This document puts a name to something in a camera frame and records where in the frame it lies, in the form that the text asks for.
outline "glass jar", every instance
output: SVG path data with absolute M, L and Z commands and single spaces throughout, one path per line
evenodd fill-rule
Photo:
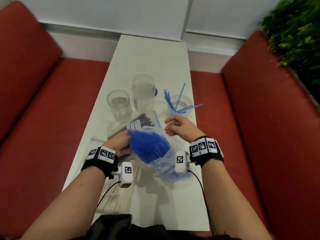
M 156 88 L 151 76 L 146 74 L 135 76 L 132 83 L 134 108 L 140 113 L 152 111 L 155 105 L 155 92 Z
M 130 97 L 126 91 L 121 89 L 112 90 L 106 97 L 106 101 L 115 120 L 121 120 L 123 117 L 132 115 Z

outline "person's left hand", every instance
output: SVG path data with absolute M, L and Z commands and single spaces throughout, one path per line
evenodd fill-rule
M 115 150 L 116 155 L 121 157 L 131 153 L 129 150 L 130 138 L 131 136 L 128 136 L 128 130 L 126 129 L 106 141 L 103 146 Z

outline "human arm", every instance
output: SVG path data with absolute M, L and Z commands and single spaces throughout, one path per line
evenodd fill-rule
M 165 128 L 167 134 L 178 135 L 189 143 L 205 135 L 190 120 L 180 115 L 168 118 L 165 123 L 170 123 Z M 216 234 L 226 233 L 242 240 L 271 239 L 222 161 L 211 159 L 203 165 L 202 182 L 210 219 Z
M 103 146 L 117 156 L 129 154 L 128 132 L 112 137 Z M 104 173 L 91 166 L 82 170 L 71 184 L 42 212 L 21 240 L 72 239 L 86 234 L 91 226 L 101 191 Z

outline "red leather upholstery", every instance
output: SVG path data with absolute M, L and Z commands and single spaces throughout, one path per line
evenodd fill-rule
M 222 73 L 277 239 L 318 239 L 319 111 L 277 63 L 256 32 Z
M 21 236 L 61 192 L 109 63 L 63 58 L 0 150 L 0 235 Z
M 231 178 L 268 228 L 222 75 L 191 71 L 191 82 L 194 104 L 203 103 L 195 109 L 198 128 L 218 141 Z
M 61 55 L 58 45 L 21 2 L 0 10 L 0 141 Z

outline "green plant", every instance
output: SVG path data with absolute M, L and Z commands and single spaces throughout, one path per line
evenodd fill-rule
M 281 0 L 261 22 L 270 48 L 307 88 L 320 92 L 320 0 Z

